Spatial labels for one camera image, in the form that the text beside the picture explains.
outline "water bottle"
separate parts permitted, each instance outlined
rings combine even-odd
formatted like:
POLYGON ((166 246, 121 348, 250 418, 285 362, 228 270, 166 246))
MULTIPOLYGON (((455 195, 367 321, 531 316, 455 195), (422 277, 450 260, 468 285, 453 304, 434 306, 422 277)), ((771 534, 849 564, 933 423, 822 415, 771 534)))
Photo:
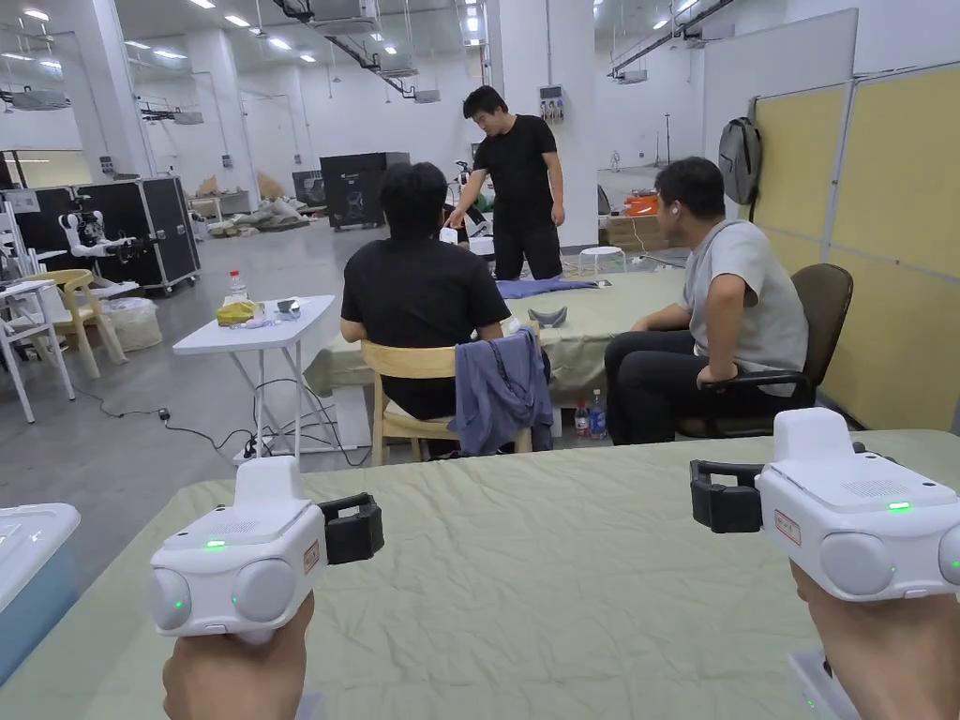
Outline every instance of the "water bottle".
POLYGON ((233 298, 243 298, 244 300, 250 299, 250 296, 247 294, 247 286, 244 284, 243 278, 240 277, 239 270, 230 271, 230 296, 233 298))
POLYGON ((577 429, 578 438, 590 437, 590 410, 587 402, 580 400, 577 403, 577 412, 573 416, 573 426, 577 429))
POLYGON ((590 408, 590 436, 594 440, 607 437, 607 408, 600 399, 600 391, 593 391, 593 407, 590 408))

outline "column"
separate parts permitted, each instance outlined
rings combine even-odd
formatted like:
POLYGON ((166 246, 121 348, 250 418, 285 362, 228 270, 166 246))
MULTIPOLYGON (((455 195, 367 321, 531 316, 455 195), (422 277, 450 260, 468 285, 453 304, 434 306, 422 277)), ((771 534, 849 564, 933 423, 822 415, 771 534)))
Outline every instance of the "column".
POLYGON ((499 0, 497 15, 504 99, 512 112, 540 114, 539 88, 564 88, 565 120, 554 126, 566 179, 564 247, 597 244, 597 168, 594 152, 593 8, 569 0, 499 0))
POLYGON ((210 168, 209 175, 217 176, 222 191, 240 188, 248 194, 251 210, 256 210, 260 186, 253 168, 236 63, 227 33, 223 30, 190 33, 186 44, 204 124, 219 135, 218 140, 205 149, 203 165, 210 168), (230 156, 232 167, 224 167, 223 156, 230 156))
POLYGON ((113 0, 49 0, 44 8, 93 181, 112 180, 102 156, 115 173, 155 175, 113 0))

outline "yellow chair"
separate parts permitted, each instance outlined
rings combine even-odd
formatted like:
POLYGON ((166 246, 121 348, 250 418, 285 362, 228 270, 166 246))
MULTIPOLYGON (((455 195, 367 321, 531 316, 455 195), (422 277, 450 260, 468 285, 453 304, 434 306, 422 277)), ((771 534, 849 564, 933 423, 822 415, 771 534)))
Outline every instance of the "yellow chair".
MULTIPOLYGON (((452 418, 417 420, 404 412, 383 392, 383 375, 410 380, 454 377, 456 348, 385 348, 365 341, 363 359, 374 372, 373 385, 373 466, 379 468, 386 458, 387 438, 410 440, 414 462, 423 459, 420 440, 456 440, 457 434, 446 429, 452 418)), ((529 429, 516 438, 516 452, 532 452, 529 429)))
POLYGON ((58 335, 76 335, 81 361, 84 363, 86 374, 91 379, 100 377, 97 359, 93 356, 93 348, 86 337, 86 326, 95 324, 100 332, 100 339, 107 347, 110 359, 117 365, 129 362, 124 354, 120 341, 117 339, 113 325, 104 317, 100 309, 100 302, 90 290, 93 282, 93 273, 89 270, 58 270, 53 273, 43 273, 28 277, 29 280, 53 280, 60 290, 60 299, 63 306, 70 313, 70 321, 54 323, 58 335), (77 303, 77 292, 86 299, 86 305, 77 303))

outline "label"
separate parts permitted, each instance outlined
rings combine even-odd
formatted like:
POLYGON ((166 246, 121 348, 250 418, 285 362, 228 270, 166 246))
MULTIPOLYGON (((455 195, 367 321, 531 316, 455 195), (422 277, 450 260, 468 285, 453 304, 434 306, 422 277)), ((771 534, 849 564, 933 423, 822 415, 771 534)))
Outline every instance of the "label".
POLYGON ((320 561, 320 541, 317 540, 303 553, 303 574, 306 575, 320 561))
POLYGON ((803 546, 803 541, 800 534, 800 525, 781 513, 779 510, 774 511, 774 519, 777 522, 778 530, 780 530, 792 541, 796 542, 798 547, 803 546))

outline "wrinkled cloth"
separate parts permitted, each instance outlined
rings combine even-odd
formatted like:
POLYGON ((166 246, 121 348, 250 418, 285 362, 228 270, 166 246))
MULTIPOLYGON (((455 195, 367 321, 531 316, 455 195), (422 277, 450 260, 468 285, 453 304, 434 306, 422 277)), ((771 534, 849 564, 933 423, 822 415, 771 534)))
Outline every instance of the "wrinkled cloth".
POLYGON ((559 293, 563 290, 597 289, 595 282, 582 280, 499 280, 496 286, 504 300, 532 298, 534 295, 559 293))
POLYGON ((457 346, 456 383, 457 415, 448 428, 467 455, 493 455, 528 427, 534 450, 553 449, 553 405, 529 327, 509 338, 457 346))

